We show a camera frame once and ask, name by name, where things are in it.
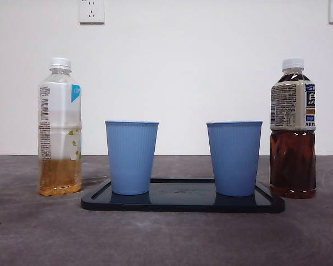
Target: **bottle label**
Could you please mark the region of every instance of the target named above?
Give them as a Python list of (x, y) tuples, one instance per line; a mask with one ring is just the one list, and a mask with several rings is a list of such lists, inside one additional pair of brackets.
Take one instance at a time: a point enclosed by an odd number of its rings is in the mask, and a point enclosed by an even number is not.
[(39, 86), (38, 144), (42, 160), (81, 158), (80, 86), (43, 83)]
[(76, 100), (77, 97), (80, 96), (80, 86), (78, 84), (72, 84), (72, 100), (71, 103), (73, 101)]
[(304, 81), (275, 84), (270, 126), (272, 130), (315, 130), (315, 85)]

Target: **iced tea bottle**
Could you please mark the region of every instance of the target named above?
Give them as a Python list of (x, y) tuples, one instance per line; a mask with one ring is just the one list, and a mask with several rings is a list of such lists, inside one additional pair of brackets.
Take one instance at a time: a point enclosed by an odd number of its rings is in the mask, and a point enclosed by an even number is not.
[(270, 187), (283, 197), (311, 198), (316, 190), (315, 84), (304, 60), (286, 59), (271, 88)]
[(38, 86), (39, 193), (45, 196), (82, 186), (80, 86), (68, 59), (52, 58), (49, 70)]

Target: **black tray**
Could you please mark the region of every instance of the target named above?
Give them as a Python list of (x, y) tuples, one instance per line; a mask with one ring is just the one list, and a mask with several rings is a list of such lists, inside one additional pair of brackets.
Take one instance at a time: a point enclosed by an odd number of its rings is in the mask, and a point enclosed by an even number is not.
[(278, 213), (285, 202), (257, 183), (248, 197), (216, 193), (214, 179), (152, 178), (149, 192), (125, 196), (112, 192), (107, 179), (82, 197), (82, 208), (92, 211), (251, 212)]

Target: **ribbed cup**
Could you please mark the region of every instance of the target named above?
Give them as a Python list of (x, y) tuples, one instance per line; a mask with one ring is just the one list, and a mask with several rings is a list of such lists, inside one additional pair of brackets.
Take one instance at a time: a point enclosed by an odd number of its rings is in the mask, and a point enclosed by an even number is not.
[(157, 122), (105, 121), (112, 191), (138, 195), (149, 190)]
[(237, 197), (254, 194), (262, 123), (207, 123), (218, 193)]

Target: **white bottle cap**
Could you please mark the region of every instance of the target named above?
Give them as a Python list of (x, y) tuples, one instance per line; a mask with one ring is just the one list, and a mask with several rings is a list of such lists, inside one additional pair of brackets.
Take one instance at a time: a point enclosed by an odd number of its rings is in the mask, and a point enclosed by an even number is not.
[(63, 68), (71, 71), (70, 60), (67, 58), (53, 57), (51, 58), (51, 67), (52, 68)]
[(282, 61), (282, 69), (288, 68), (305, 68), (305, 61), (303, 58), (288, 58)]

